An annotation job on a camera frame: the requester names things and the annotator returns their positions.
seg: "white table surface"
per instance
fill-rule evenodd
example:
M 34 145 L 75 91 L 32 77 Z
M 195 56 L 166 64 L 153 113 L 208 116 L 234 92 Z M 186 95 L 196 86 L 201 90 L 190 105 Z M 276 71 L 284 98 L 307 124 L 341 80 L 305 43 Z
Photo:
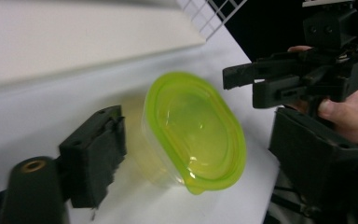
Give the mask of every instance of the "white table surface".
M 229 189 L 195 196 L 184 187 L 150 184 L 128 156 L 92 223 L 262 223 L 278 173 L 278 162 L 268 152 L 274 111 L 252 108 L 251 86 L 231 91 L 222 87 L 222 69 L 247 62 L 222 28 L 199 47 L 0 88 L 0 190 L 18 162 L 56 158 L 57 145 L 95 111 L 142 95 L 160 75 L 182 70 L 213 83 L 240 121 L 247 145 L 241 179 Z M 68 205 L 68 210 L 71 223 L 91 223 L 89 209 Z

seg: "finger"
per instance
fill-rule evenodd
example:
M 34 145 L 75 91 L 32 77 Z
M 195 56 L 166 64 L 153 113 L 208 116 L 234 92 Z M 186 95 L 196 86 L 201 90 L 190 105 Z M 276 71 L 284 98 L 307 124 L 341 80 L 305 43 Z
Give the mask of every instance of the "finger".
M 289 48 L 287 51 L 298 52 L 298 51 L 304 51 L 307 49 L 311 49 L 311 47 L 310 46 L 294 46 L 294 47 Z
M 344 103 L 323 100 L 318 115 L 335 123 L 335 130 L 353 143 L 358 144 L 358 91 Z
M 298 100 L 291 104 L 288 104 L 288 106 L 292 107 L 293 109 L 295 109 L 303 114 L 307 113 L 307 110 L 308 110 L 308 102 L 306 102 L 306 101 Z

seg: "translucent plastic bowl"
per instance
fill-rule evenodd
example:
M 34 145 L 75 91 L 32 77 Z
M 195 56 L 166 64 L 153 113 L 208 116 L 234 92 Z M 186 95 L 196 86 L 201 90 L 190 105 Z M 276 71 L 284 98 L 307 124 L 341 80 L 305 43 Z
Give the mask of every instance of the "translucent plastic bowl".
M 242 128 L 207 81 L 183 72 L 158 78 L 144 106 L 143 133 L 163 170 L 193 194 L 226 189 L 241 177 Z

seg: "black mechanical clamp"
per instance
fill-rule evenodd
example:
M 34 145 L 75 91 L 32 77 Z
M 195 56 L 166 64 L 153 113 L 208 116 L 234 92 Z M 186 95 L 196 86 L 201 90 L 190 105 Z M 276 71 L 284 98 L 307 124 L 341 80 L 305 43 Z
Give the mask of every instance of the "black mechanical clamp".
M 358 46 L 351 43 L 358 36 L 358 11 L 352 1 L 318 7 L 303 22 L 307 44 L 314 48 L 223 70 L 226 90 L 253 84 L 254 108 L 308 102 L 306 114 L 278 108 L 269 150 L 301 199 L 297 212 L 315 218 L 348 211 L 358 178 L 358 146 L 317 116 L 322 99 L 343 102 L 358 90 Z M 290 203 L 277 195 L 271 200 Z
M 93 114 L 59 148 L 56 160 L 17 164 L 0 192 L 0 223 L 69 223 L 64 203 L 98 208 L 127 153 L 120 105 Z

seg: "metal wire rack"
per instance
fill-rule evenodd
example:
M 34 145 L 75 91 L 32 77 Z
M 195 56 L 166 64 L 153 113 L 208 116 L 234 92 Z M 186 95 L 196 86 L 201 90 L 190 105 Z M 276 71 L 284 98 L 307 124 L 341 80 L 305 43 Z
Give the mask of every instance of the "metal wire rack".
M 207 40 L 223 26 L 246 0 L 176 0 Z

